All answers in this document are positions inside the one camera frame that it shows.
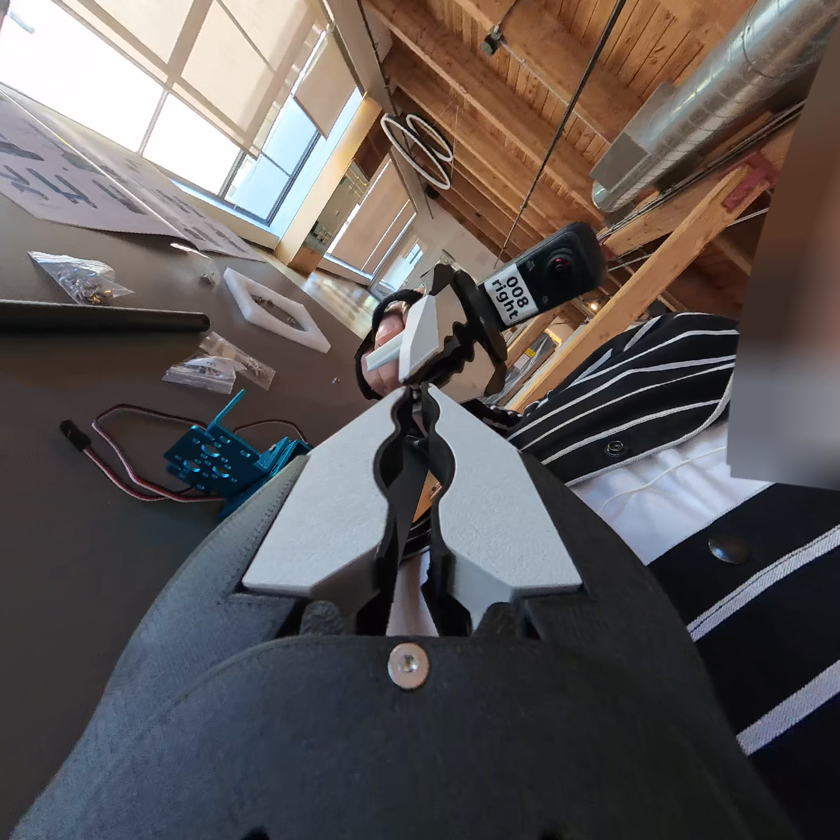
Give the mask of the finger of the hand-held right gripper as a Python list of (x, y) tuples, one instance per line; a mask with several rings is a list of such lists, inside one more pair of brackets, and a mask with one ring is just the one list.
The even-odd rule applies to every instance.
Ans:
[(456, 294), (426, 295), (410, 307), (398, 356), (401, 384), (420, 382), (439, 361), (455, 321)]

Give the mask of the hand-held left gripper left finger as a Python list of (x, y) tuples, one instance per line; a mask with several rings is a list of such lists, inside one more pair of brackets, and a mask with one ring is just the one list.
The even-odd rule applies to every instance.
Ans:
[(330, 602), (345, 617), (379, 598), (390, 610), (396, 576), (375, 555), (387, 504), (374, 458), (393, 430), (394, 391), (315, 447), (241, 581), (247, 592)]

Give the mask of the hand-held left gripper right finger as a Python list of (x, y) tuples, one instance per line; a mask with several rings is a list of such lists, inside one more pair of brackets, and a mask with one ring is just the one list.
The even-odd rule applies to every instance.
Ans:
[(441, 490), (432, 507), (428, 583), (475, 631), (487, 609), (583, 585), (518, 450), (434, 385), (425, 386), (427, 451)]

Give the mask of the person's right hand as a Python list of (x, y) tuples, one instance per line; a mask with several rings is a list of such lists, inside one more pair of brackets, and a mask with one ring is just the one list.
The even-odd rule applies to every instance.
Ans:
[(383, 345), (392, 341), (395, 336), (402, 334), (405, 329), (408, 309), (409, 306), (402, 301), (390, 305), (375, 332), (372, 348), (363, 353), (363, 360), (360, 365), (364, 379), (378, 396), (387, 396), (400, 386), (399, 356), (374, 371), (368, 370), (366, 360), (371, 353), (378, 351)]

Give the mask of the light wooden brace beam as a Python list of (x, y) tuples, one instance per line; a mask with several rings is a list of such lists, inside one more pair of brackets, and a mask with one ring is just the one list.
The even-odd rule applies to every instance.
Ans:
[(743, 164), (719, 181), (593, 320), (534, 371), (510, 409), (521, 412), (543, 398), (604, 343), (624, 332), (775, 176), (772, 166)]

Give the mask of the person in striped shirt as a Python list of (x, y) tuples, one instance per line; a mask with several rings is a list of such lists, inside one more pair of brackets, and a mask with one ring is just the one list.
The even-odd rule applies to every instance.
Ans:
[[(728, 421), (738, 323), (653, 318), (594, 352), (510, 435), (560, 480)], [(731, 730), (802, 838), (839, 835), (839, 502), (774, 484), (647, 565)]]

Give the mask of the ceiling sprinkler pipe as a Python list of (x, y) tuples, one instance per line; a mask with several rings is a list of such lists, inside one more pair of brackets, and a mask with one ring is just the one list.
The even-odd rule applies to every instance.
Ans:
[(523, 150), (536, 162), (532, 181), (507, 235), (510, 240), (534, 198), (546, 197), (546, 182), (556, 182), (576, 206), (580, 219), (599, 224), (603, 220), (592, 199), (593, 163), (577, 149), (570, 129), (589, 132), (604, 144), (613, 141), (621, 118), (637, 103), (618, 79), (603, 65), (602, 54), (620, 21), (624, 1), (615, 2), (603, 22), (591, 50), (586, 50), (569, 29), (546, 12), (540, 2), (511, 2), (499, 22), (503, 45), (557, 104), (543, 117), (522, 118), (517, 123)]

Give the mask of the small clear plastic bag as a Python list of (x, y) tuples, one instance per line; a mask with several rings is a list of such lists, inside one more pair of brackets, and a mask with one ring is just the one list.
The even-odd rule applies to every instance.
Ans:
[(163, 382), (229, 395), (236, 376), (245, 366), (222, 356), (199, 356), (170, 367), (162, 376)]
[(219, 334), (208, 331), (199, 343), (199, 349), (206, 355), (225, 358), (240, 365), (238, 372), (250, 382), (268, 391), (276, 375), (268, 364), (258, 361)]

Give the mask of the pale wooden window column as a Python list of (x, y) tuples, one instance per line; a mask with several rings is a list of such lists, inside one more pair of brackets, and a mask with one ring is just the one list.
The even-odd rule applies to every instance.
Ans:
[(274, 257), (283, 266), (303, 277), (319, 266), (322, 257), (306, 238), (351, 165), (373, 176), (387, 157), (381, 115), (376, 100), (354, 91), (329, 135), (316, 142), (272, 224), (280, 238)]

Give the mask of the black screwdriver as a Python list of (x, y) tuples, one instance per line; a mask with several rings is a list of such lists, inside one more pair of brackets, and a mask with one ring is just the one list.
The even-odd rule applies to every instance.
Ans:
[(204, 333), (201, 312), (40, 301), (1, 301), (3, 333)]

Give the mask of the clear bag of small screws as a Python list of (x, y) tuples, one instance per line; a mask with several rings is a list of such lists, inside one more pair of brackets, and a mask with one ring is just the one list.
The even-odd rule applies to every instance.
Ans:
[(104, 307), (134, 294), (118, 283), (114, 268), (100, 260), (31, 250), (28, 256), (76, 304)]

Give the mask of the printed instruction sheet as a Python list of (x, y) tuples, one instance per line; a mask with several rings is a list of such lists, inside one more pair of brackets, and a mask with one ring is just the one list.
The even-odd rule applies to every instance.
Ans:
[(2, 194), (38, 219), (263, 259), (153, 164), (6, 86), (1, 146)]

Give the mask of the large window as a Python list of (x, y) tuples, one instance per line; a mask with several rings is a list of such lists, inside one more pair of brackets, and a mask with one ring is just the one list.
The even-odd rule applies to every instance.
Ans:
[(320, 2), (2, 2), (2, 83), (284, 228), (362, 95)]

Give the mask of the white foam frame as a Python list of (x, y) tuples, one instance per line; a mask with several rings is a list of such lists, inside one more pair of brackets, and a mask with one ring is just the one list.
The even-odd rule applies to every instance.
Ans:
[(226, 268), (223, 279), (250, 324), (323, 354), (331, 350), (331, 343), (302, 304), (231, 268)]

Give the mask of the metal air duct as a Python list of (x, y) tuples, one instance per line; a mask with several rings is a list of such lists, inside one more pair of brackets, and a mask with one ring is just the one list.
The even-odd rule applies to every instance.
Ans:
[(759, 1), (680, 85), (663, 82), (604, 153), (592, 200), (611, 214), (818, 62), (838, 1)]

